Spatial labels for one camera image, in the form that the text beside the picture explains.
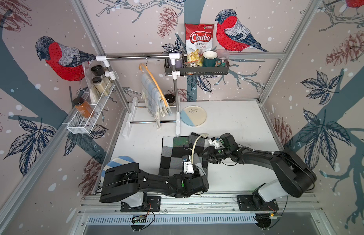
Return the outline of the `black grey checkered scarf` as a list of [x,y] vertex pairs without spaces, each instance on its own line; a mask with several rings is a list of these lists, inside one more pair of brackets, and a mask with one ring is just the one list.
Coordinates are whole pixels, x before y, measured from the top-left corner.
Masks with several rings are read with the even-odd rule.
[[189,136],[163,137],[158,174],[172,176],[183,171],[183,157],[190,155],[192,150],[194,150],[193,163],[208,174],[208,162],[203,162],[199,155],[209,147],[209,143],[207,139],[198,136],[197,133],[191,133]]

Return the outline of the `wooden clothes hanger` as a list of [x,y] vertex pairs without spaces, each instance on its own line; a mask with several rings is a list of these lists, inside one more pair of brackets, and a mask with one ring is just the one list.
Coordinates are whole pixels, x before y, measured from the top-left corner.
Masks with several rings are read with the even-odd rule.
[[164,95],[162,94],[162,91],[161,91],[161,89],[160,89],[160,87],[159,87],[158,83],[156,82],[156,80],[155,80],[155,78],[154,78],[153,74],[149,71],[149,69],[148,69],[148,67],[147,67],[148,57],[147,57],[145,54],[144,54],[143,56],[144,56],[144,57],[145,57],[145,59],[146,59],[146,63],[145,63],[145,64],[139,64],[139,70],[140,70],[141,72],[144,72],[144,71],[143,71],[143,69],[145,69],[145,70],[147,71],[148,75],[151,77],[151,79],[152,79],[152,81],[153,81],[154,85],[156,86],[156,88],[157,88],[158,92],[160,93],[161,99],[162,99],[162,101],[163,101],[163,103],[164,103],[164,105],[165,105],[165,107],[166,107],[166,106],[168,106],[168,103],[167,103],[167,101],[166,101],[166,99],[165,99]]

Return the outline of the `blue cream plaid scarf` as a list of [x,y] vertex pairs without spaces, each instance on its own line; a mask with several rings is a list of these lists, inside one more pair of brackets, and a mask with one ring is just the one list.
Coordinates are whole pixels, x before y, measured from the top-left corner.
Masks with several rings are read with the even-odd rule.
[[168,106],[165,107],[160,93],[154,85],[151,77],[148,74],[143,74],[141,77],[142,96],[141,99],[145,102],[146,108],[156,122],[157,129],[161,129],[160,118],[165,115],[171,115],[172,111]]

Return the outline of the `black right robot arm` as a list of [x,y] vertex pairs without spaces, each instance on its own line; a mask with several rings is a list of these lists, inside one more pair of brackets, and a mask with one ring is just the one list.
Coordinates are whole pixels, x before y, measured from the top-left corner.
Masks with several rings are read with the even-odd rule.
[[210,146],[199,157],[211,164],[222,164],[230,159],[234,164],[255,165],[273,171],[275,179],[252,192],[252,203],[258,208],[283,196],[299,198],[315,187],[316,174],[294,152],[255,150],[238,144],[230,133],[209,141]]

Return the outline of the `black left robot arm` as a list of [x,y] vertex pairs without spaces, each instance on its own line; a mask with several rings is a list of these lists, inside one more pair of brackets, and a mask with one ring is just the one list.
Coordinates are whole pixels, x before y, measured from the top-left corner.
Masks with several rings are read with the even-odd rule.
[[121,202],[125,208],[155,208],[149,203],[147,193],[159,193],[169,197],[187,198],[208,191],[209,183],[204,172],[196,166],[193,173],[159,176],[139,169],[138,163],[109,168],[105,171],[101,188],[100,203]]

